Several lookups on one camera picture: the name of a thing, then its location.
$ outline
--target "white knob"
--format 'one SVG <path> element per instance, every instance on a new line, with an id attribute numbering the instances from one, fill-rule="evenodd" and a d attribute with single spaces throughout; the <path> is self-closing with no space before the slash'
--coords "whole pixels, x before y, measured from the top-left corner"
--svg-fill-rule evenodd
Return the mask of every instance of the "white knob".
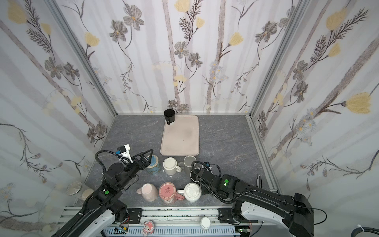
<path id="1" fill-rule="evenodd" d="M 211 228 L 211 220 L 208 217 L 203 217 L 200 221 L 200 226 L 203 230 Z"/>

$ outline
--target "cable tie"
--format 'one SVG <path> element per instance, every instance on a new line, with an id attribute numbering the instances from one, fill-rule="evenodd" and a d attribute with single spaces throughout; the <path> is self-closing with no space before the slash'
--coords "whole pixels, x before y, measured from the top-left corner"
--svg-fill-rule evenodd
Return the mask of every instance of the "cable tie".
<path id="1" fill-rule="evenodd" d="M 363 227 L 362 227 L 360 224 L 358 224 L 357 226 L 360 227 L 360 228 L 362 229 L 362 232 L 365 231 L 365 229 L 363 229 Z"/>

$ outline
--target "beige tray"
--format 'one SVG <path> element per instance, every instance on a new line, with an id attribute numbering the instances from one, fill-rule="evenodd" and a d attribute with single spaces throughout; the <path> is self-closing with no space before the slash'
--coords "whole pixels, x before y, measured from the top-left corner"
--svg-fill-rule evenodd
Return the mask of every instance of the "beige tray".
<path id="1" fill-rule="evenodd" d="M 198 155 L 199 118 L 196 115 L 175 115 L 175 122 L 164 122 L 162 155 Z"/>

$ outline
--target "light pink mug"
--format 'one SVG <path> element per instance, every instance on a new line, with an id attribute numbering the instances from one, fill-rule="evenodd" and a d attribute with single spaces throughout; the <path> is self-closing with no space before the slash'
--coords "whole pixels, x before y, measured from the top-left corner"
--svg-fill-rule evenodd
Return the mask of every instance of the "light pink mug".
<path id="1" fill-rule="evenodd" d="M 142 197 L 148 202 L 152 202 L 158 197 L 158 190 L 152 184 L 144 184 L 142 188 L 137 189 L 137 193 L 142 194 Z"/>
<path id="2" fill-rule="evenodd" d="M 172 204 L 176 200 L 184 200 L 184 196 L 176 192 L 176 187 L 173 183 L 167 182 L 159 188 L 159 196 L 166 204 Z"/>

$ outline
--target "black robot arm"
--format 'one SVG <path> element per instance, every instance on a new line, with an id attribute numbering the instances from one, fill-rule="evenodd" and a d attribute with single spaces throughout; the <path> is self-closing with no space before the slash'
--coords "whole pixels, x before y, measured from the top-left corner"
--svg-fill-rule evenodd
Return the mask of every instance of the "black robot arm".
<path id="1" fill-rule="evenodd" d="M 219 177 L 206 168 L 203 168 L 197 177 L 200 183 L 220 201 L 227 204 L 235 203 L 232 208 L 235 217 L 243 218 L 240 216 L 242 202 L 249 202 L 280 215 L 291 234 L 298 237 L 313 237 L 314 210 L 302 194 L 280 195 L 248 184 L 229 174 Z"/>
<path id="2" fill-rule="evenodd" d="M 145 158 L 148 153 L 150 153 L 149 159 Z M 131 157 L 133 163 L 127 163 L 124 160 L 125 166 L 120 162 L 112 164 L 104 173 L 101 186 L 88 196 L 82 209 L 52 237 L 78 237 L 106 210 L 112 211 L 115 222 L 123 222 L 128 217 L 128 213 L 126 205 L 119 200 L 122 191 L 130 180 L 136 177 L 138 171 L 150 165 L 152 155 L 153 149 L 150 149 Z"/>

